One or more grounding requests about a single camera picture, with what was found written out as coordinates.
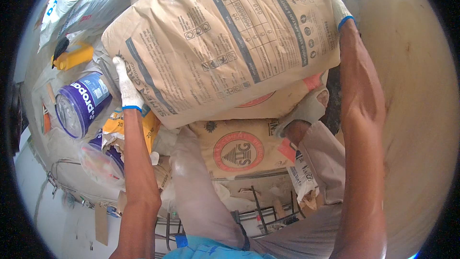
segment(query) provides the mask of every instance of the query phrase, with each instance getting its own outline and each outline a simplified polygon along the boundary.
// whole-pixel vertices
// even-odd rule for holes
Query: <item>light blue shirt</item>
[[[209,238],[187,235],[187,241],[188,246],[172,250],[163,259],[276,259],[269,254],[242,251]]]

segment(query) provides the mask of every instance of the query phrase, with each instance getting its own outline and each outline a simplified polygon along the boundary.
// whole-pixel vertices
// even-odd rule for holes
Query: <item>blue glove cuff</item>
[[[137,109],[137,110],[139,110],[139,112],[142,113],[142,109],[139,106],[136,106],[136,105],[123,106],[121,109],[122,110],[125,110],[125,109]]]
[[[353,19],[353,21],[355,22],[355,25],[356,25],[356,20],[354,19],[354,17],[351,16],[351,15],[348,15],[348,16],[344,17],[342,19],[342,21],[339,23],[339,25],[337,27],[337,30],[340,31],[340,29],[342,28],[342,25],[345,23],[345,21],[349,20],[350,18]]]

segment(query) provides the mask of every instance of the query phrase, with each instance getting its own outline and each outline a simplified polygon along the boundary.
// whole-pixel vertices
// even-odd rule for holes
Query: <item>semen gresik bag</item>
[[[330,0],[138,0],[102,42],[168,129],[340,61]]]

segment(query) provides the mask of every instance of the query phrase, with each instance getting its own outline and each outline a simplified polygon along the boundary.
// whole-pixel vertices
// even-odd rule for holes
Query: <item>cement bag logo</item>
[[[256,167],[264,157],[264,146],[254,135],[233,132],[217,141],[213,151],[217,167],[224,171],[246,171]]]
[[[261,96],[257,99],[254,99],[252,101],[249,101],[245,104],[242,104],[240,106],[237,106],[236,108],[244,108],[244,107],[251,107],[251,106],[255,106],[257,104],[261,104],[262,102],[264,101],[267,101],[276,91],[273,91],[272,93],[269,93],[269,94],[266,94],[264,96]]]

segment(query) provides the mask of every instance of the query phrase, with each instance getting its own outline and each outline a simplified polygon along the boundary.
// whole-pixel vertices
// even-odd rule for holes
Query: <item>yellow bag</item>
[[[115,109],[107,122],[102,127],[102,147],[113,145],[123,155],[125,145],[124,117],[121,108]],[[147,144],[147,151],[152,152],[152,144],[158,134],[161,122],[153,114],[150,108],[144,104],[142,106],[142,127],[144,129],[144,139]]]

